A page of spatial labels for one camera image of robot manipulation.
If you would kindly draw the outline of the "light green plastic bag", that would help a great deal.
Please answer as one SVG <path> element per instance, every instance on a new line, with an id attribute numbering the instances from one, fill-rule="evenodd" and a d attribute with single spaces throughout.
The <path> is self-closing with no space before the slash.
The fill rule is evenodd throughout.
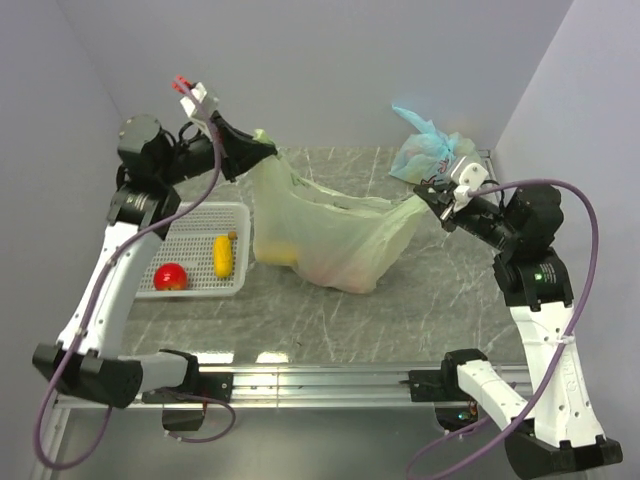
<path id="1" fill-rule="evenodd" d="M 427 212 L 413 195 L 354 197 L 301 177 L 277 153 L 249 172 L 255 242 L 294 245 L 302 279 L 348 293 L 373 291 L 408 247 Z"/>

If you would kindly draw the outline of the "yellow fake banana bunch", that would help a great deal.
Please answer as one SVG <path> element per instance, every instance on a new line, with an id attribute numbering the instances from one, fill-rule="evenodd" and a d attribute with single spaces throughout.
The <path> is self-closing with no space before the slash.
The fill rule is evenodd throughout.
<path id="1" fill-rule="evenodd" d="M 298 263 L 298 252 L 294 245 L 278 242 L 255 242 L 254 256 L 266 265 L 295 267 Z"/>

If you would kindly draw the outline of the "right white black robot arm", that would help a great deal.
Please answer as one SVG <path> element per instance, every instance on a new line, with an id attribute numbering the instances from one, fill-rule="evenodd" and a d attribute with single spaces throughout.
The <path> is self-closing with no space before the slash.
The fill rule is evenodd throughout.
<path id="1" fill-rule="evenodd" d="M 589 216 L 591 250 L 582 294 L 552 244 L 562 225 L 561 192 L 578 197 Z M 537 479 L 619 464 L 621 444 L 598 421 L 582 372 L 574 329 L 593 285 L 599 229 L 592 204 L 577 187 L 559 180 L 414 189 L 444 229 L 463 229 L 493 247 L 493 271 L 525 351 L 533 395 L 523 399 L 487 357 L 467 349 L 446 354 L 440 386 L 452 399 L 468 397 L 500 429 L 476 453 L 439 473 L 446 478 L 505 447 L 514 473 Z"/>

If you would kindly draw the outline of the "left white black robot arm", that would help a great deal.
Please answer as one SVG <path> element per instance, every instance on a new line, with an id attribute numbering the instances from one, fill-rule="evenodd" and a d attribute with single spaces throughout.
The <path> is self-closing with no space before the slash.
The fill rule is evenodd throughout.
<path id="1" fill-rule="evenodd" d="M 117 189 L 98 262 L 56 342 L 39 344 L 32 357 L 48 382 L 48 395 L 61 393 L 118 409 L 155 390 L 166 389 L 180 402 L 198 396 L 202 379 L 194 355 L 162 350 L 123 357 L 124 324 L 171 224 L 191 211 L 181 208 L 176 184 L 207 171 L 233 180 L 276 152 L 273 143 L 235 129 L 218 112 L 190 139 L 173 136 L 146 114 L 121 125 Z"/>

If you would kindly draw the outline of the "tied blue plastic bag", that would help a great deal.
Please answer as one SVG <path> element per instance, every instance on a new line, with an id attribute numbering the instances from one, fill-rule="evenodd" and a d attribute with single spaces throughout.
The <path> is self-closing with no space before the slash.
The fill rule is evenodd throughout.
<path id="1" fill-rule="evenodd" d="M 474 142 L 460 133 L 446 134 L 431 120 L 417 113 L 393 105 L 393 111 L 411 124 L 417 133 L 410 135 L 400 147 L 391 164 L 389 175 L 410 184 L 422 181 L 443 183 L 456 160 L 467 157 L 480 162 Z"/>

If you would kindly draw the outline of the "yellow fake lemon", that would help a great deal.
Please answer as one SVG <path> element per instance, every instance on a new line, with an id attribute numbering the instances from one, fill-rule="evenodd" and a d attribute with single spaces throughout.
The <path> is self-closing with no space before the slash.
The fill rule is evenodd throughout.
<path id="1" fill-rule="evenodd" d="M 213 244 L 214 273 L 219 278 L 227 278 L 232 274 L 234 257 L 233 243 L 228 236 L 218 236 Z"/>

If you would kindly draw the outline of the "red fake apple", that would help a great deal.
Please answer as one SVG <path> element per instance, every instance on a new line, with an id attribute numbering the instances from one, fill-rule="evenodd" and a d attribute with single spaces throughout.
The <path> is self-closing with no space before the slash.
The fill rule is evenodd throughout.
<path id="1" fill-rule="evenodd" d="M 186 270 L 178 263 L 165 263 L 153 275 L 153 286 L 157 291 L 183 291 L 188 286 Z"/>

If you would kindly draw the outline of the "white plastic basket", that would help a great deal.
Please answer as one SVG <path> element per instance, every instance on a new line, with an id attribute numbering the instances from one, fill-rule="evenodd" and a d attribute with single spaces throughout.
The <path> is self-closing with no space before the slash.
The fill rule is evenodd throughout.
<path id="1" fill-rule="evenodd" d="M 244 286 L 251 244 L 249 208 L 240 202 L 204 202 L 174 221 L 164 243 L 145 271 L 138 299 L 229 297 Z M 220 277 L 215 272 L 214 244 L 230 233 L 231 272 Z M 161 291 L 154 285 L 156 272 L 166 264 L 176 264 L 186 273 L 185 287 Z"/>

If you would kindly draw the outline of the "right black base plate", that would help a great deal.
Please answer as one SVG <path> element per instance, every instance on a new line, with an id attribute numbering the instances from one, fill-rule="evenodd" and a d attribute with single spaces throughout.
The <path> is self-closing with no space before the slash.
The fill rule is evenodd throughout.
<path id="1" fill-rule="evenodd" d="M 407 384 L 413 403 L 439 403 L 455 400 L 455 396 L 445 388 L 440 370 L 410 370 Z"/>

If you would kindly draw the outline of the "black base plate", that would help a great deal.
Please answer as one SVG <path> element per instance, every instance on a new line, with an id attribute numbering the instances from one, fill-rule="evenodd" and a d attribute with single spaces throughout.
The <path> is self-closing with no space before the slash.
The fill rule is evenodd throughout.
<path id="1" fill-rule="evenodd" d="M 445 388 L 440 370 L 410 370 L 407 384 L 413 403 L 439 403 L 455 400 L 455 396 Z"/>
<path id="2" fill-rule="evenodd" d="M 176 387 L 165 387 L 143 393 L 141 401 L 149 404 L 198 403 L 197 397 L 202 397 L 229 403 L 233 383 L 234 374 L 231 372 L 201 373 L 192 390 L 179 392 Z"/>

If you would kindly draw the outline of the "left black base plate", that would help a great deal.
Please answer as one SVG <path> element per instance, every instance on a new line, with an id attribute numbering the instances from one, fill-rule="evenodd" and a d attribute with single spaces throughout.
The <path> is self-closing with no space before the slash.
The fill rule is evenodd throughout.
<path id="1" fill-rule="evenodd" d="M 143 393 L 141 401 L 149 404 L 198 403 L 197 397 L 202 397 L 229 403 L 233 383 L 234 374 L 231 372 L 201 373 L 192 390 L 179 392 L 176 387 L 165 387 Z"/>

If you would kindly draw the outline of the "aluminium mounting rail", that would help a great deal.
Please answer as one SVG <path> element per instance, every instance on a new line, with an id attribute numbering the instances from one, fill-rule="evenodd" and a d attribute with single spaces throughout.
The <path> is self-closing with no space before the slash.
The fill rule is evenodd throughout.
<path id="1" fill-rule="evenodd" d="M 231 372 L 229 404 L 242 408 L 390 408 L 428 405 L 465 406 L 470 398 L 413 403 L 407 384 L 410 370 L 440 370 L 438 364 L 253 364 L 204 365 L 201 373 Z"/>

